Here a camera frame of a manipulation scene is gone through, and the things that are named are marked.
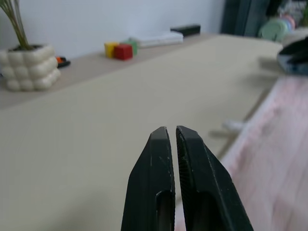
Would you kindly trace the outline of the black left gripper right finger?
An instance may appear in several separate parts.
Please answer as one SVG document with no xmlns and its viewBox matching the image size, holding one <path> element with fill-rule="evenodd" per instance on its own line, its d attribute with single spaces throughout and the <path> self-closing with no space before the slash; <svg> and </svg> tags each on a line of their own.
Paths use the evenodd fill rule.
<svg viewBox="0 0 308 231">
<path fill-rule="evenodd" d="M 177 126 L 176 139 L 186 230 L 253 230 L 228 171 L 199 134 Z"/>
</svg>

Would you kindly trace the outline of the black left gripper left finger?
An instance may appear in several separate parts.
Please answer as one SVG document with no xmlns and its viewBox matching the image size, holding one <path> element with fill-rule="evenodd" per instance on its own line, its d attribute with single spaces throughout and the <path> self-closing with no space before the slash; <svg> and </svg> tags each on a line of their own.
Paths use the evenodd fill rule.
<svg viewBox="0 0 308 231">
<path fill-rule="evenodd" d="M 134 165 L 125 198 L 123 231 L 172 231 L 175 179 L 166 127 L 153 131 Z"/>
</svg>

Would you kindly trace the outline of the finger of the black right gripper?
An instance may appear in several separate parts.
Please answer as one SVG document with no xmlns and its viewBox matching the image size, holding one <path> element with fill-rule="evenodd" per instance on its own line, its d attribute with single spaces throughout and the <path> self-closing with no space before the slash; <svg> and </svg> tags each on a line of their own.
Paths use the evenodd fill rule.
<svg viewBox="0 0 308 231">
<path fill-rule="evenodd" d="M 305 37 L 301 40 L 297 40 L 285 46 L 280 51 L 280 55 L 292 55 L 307 50 L 308 50 L 308 38 Z"/>
<path fill-rule="evenodd" d="M 282 70 L 291 75 L 307 75 L 308 74 L 308 64 L 292 64 L 288 61 L 291 60 L 291 55 L 278 55 L 277 62 Z"/>
</svg>

